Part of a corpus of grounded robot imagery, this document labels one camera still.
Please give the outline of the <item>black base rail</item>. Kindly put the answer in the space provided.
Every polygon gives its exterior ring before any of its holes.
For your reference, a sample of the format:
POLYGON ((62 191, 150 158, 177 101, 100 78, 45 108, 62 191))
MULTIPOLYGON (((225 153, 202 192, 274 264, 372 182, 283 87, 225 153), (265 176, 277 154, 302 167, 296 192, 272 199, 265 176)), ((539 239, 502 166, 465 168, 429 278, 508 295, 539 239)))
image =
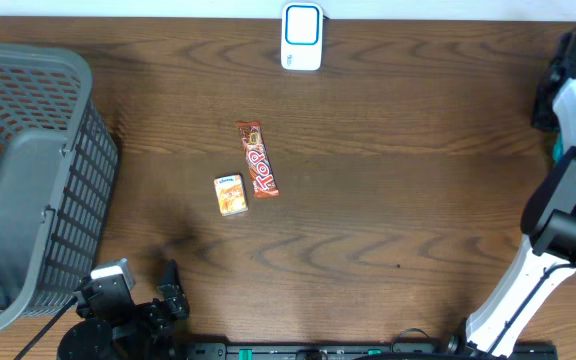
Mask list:
POLYGON ((186 344, 180 350, 185 360, 353 360, 363 357, 384 359, 387 355, 403 354, 405 359, 422 359, 426 354, 442 357, 431 342, 402 342, 394 347, 387 344, 299 344, 268 345, 221 343, 186 344))

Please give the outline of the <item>red chocolate bar wrapper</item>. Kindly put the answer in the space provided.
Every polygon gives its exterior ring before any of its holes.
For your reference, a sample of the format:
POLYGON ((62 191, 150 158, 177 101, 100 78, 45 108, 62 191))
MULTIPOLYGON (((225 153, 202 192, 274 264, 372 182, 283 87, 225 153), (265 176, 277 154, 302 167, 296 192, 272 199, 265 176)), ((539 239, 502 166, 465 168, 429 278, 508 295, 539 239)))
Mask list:
POLYGON ((256 198, 280 195, 258 121, 237 122, 256 198))

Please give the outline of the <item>teal mouthwash bottle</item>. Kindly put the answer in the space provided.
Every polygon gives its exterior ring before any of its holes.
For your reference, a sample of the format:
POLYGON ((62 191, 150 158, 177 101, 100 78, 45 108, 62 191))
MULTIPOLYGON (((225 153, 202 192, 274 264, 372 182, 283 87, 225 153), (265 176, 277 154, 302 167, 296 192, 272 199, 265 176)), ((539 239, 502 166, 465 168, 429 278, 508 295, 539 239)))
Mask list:
POLYGON ((563 157, 563 141, 560 133, 556 135, 554 144, 552 146, 552 159, 555 164, 557 164, 563 157))

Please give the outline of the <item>grey plastic mesh basket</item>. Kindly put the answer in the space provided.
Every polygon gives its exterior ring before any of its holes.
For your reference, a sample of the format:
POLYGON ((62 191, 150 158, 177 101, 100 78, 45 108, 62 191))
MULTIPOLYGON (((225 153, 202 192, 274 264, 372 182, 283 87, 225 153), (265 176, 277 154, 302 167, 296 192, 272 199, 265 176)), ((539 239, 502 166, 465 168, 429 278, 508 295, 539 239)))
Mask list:
POLYGON ((0 43, 0 331, 50 315, 96 262, 119 150, 76 53, 0 43))

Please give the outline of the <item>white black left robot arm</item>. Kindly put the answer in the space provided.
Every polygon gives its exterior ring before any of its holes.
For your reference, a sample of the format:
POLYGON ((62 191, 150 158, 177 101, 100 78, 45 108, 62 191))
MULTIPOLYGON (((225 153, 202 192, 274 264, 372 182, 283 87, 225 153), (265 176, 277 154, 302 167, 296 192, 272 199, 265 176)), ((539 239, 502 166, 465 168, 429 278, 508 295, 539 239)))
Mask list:
POLYGON ((137 304, 128 261, 94 268, 74 291, 82 321, 62 338, 59 359, 176 359, 175 323, 186 320, 190 306, 175 261, 168 262, 159 285, 160 298, 137 304))

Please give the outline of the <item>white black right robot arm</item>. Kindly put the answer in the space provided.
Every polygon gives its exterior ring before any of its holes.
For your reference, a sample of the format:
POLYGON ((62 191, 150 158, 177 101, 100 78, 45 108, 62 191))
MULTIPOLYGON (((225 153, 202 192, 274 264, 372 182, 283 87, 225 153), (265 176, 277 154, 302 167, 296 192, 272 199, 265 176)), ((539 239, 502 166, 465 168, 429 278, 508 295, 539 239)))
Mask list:
POLYGON ((524 327, 576 272, 576 28, 561 37, 537 87, 531 125, 555 133, 554 167, 524 208, 512 264, 466 319, 459 355, 510 358, 524 327))

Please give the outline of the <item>small orange box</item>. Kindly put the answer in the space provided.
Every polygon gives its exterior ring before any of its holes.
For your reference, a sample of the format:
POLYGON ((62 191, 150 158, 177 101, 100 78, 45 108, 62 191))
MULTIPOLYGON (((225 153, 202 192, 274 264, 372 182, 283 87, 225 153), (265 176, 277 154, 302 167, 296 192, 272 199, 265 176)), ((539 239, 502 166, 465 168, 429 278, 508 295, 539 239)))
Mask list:
POLYGON ((234 215, 248 210, 241 175, 234 174, 219 177, 214 180, 214 188, 222 216, 234 215))

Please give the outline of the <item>white barcode scanner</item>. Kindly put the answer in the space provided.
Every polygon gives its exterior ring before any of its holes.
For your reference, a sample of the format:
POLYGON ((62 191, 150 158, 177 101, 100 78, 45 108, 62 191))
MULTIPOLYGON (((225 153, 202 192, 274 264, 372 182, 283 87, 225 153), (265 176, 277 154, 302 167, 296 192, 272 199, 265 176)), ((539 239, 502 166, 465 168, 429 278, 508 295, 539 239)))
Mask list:
POLYGON ((323 9, 312 2, 291 2, 282 9, 280 60, 290 71, 316 71, 322 63, 323 9))

